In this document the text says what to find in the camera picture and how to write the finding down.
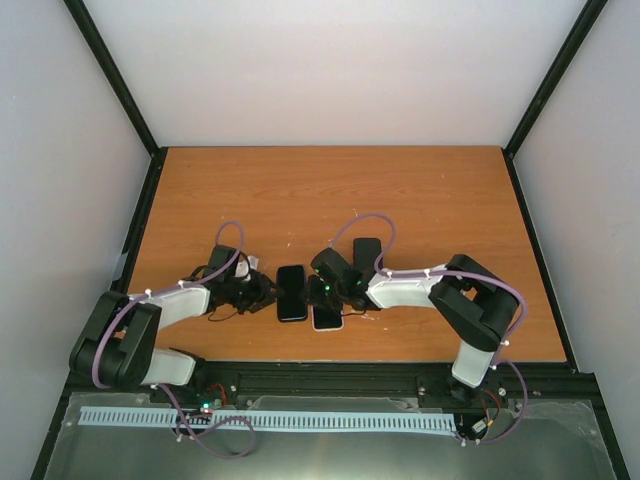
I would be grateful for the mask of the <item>blue-edged black phone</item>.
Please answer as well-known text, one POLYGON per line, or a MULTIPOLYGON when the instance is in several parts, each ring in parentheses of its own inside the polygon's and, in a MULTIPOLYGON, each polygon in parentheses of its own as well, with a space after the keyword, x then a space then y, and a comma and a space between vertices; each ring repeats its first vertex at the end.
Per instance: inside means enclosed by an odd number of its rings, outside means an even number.
POLYGON ((304 321, 308 307, 303 299, 306 275, 303 265, 282 266, 276 273, 277 319, 281 323, 304 321))

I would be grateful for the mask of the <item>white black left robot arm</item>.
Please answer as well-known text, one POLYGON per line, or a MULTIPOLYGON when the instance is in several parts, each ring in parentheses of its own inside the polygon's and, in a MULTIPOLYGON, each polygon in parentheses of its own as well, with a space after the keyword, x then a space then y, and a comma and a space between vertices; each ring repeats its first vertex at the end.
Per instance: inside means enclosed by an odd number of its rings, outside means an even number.
POLYGON ((257 266, 257 258, 216 245, 207 264, 170 287, 138 295, 103 293, 71 350, 71 372, 100 389, 168 384, 186 402, 201 400, 208 378, 196 369, 198 357, 158 348, 157 334, 222 306, 242 315, 274 304, 276 283, 257 266))

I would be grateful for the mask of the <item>red-edged black phone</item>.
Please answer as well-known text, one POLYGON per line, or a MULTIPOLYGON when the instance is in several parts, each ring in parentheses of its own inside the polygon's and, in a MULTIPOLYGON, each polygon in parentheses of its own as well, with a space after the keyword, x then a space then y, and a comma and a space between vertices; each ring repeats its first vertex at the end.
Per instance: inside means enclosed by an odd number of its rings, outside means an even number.
POLYGON ((379 238, 361 237, 353 240, 353 265, 358 270, 374 270, 382 251, 379 238))

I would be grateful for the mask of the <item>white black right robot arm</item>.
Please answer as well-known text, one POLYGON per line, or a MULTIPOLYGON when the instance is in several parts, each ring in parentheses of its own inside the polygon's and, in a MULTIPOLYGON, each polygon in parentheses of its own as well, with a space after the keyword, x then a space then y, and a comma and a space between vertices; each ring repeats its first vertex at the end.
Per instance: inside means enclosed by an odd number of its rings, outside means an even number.
POLYGON ((309 303, 331 310, 344 305, 357 311, 437 310, 460 338, 447 381, 449 394, 470 403, 528 314, 523 295, 464 254, 426 269, 393 270, 382 268, 380 261, 358 269, 332 248, 321 251, 311 261, 309 303))

